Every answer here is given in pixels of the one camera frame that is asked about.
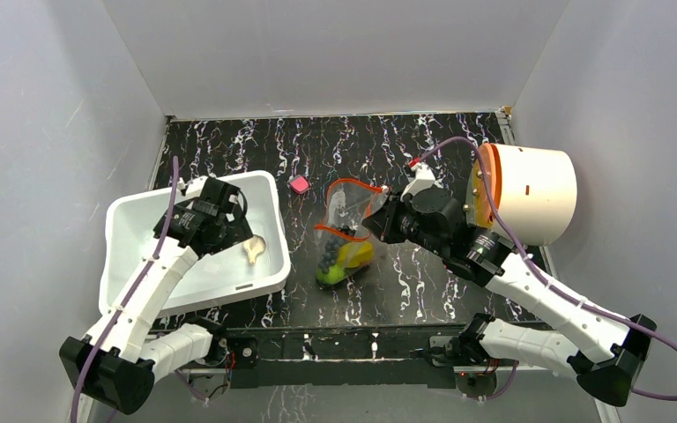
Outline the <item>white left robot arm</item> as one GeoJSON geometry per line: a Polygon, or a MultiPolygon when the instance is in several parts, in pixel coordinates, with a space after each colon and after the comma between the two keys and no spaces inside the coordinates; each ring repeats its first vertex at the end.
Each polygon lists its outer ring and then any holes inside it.
{"type": "Polygon", "coordinates": [[[197,262],[252,234],[240,188],[208,177],[196,196],[176,201],[179,192],[171,190],[167,210],[153,229],[153,250],[141,256],[106,314],[82,338],[68,337],[59,349],[74,388],[71,421],[78,419],[81,396],[132,414],[167,375],[193,361],[217,367],[227,358],[221,325],[205,318],[147,338],[170,294],[197,262]]]}

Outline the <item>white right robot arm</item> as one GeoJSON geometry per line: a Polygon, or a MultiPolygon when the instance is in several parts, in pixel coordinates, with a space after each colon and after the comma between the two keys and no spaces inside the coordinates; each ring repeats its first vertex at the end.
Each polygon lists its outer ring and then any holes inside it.
{"type": "Polygon", "coordinates": [[[361,223],[379,241],[409,241],[433,252],[454,275],[515,301],[550,327],[534,330],[478,313],[456,337],[432,341],[430,360],[440,366],[516,360],[574,379],[606,404],[628,402],[648,356],[651,319],[609,319],[575,293],[561,296],[560,281],[530,269],[508,239],[467,223],[462,204],[443,189],[375,194],[361,223]]]}

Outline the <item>white plastic bin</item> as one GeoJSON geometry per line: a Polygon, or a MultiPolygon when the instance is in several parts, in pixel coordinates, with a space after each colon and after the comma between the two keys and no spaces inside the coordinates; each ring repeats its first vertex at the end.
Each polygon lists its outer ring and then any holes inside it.
{"type": "MultiPolygon", "coordinates": [[[[160,316],[249,300],[283,289],[291,270],[275,178],[264,170],[227,175],[248,203],[247,221],[264,239],[265,250],[250,262],[242,245],[198,261],[177,284],[160,316]]],[[[116,199],[106,213],[106,258],[98,309],[106,313],[115,297],[156,245],[153,229],[167,210],[170,190],[155,189],[116,199]]]]}

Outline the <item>black grape bunch toy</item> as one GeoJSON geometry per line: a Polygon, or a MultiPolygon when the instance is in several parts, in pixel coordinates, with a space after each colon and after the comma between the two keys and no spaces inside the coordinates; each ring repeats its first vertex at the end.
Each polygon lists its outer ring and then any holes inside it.
{"type": "Polygon", "coordinates": [[[339,248],[350,242],[349,237],[356,235],[356,229],[351,226],[331,226],[331,229],[338,233],[324,230],[318,233],[320,249],[317,269],[337,265],[339,248]]]}

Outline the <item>yellow starfruit toy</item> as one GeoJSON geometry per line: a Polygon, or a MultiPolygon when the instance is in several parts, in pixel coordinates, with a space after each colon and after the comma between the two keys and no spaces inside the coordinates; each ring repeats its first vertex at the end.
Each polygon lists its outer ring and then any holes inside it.
{"type": "Polygon", "coordinates": [[[349,242],[338,250],[336,264],[355,269],[367,265],[375,258],[375,247],[370,241],[349,242]]]}

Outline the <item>clear orange zip bag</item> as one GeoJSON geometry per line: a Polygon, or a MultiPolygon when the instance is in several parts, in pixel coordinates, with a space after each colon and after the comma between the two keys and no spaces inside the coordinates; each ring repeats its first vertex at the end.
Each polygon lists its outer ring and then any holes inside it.
{"type": "Polygon", "coordinates": [[[386,198],[386,189],[355,179],[341,178],[330,185],[324,216],[314,226],[319,286],[338,286],[387,256],[387,246],[362,225],[386,198]]]}

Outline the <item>green pear toy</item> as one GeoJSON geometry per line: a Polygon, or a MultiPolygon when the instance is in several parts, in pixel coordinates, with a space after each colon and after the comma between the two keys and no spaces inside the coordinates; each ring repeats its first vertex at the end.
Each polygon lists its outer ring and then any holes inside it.
{"type": "Polygon", "coordinates": [[[346,270],[338,265],[323,267],[316,270],[316,281],[323,287],[335,286],[346,277],[346,270]]]}

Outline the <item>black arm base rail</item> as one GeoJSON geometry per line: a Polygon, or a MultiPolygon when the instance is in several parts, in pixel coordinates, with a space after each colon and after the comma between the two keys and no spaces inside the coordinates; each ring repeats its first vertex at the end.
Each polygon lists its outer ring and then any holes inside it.
{"type": "Polygon", "coordinates": [[[178,330],[144,335],[136,359],[121,358],[117,346],[92,356],[91,336],[67,338],[59,357],[74,387],[129,412],[123,400],[144,401],[153,385],[174,371],[231,375],[235,389],[289,384],[449,389],[456,385],[455,368],[476,367],[490,375],[493,367],[509,366],[508,359],[450,348],[463,329],[456,324],[228,328],[192,316],[178,330]],[[447,358],[450,351],[455,355],[447,358]]]}

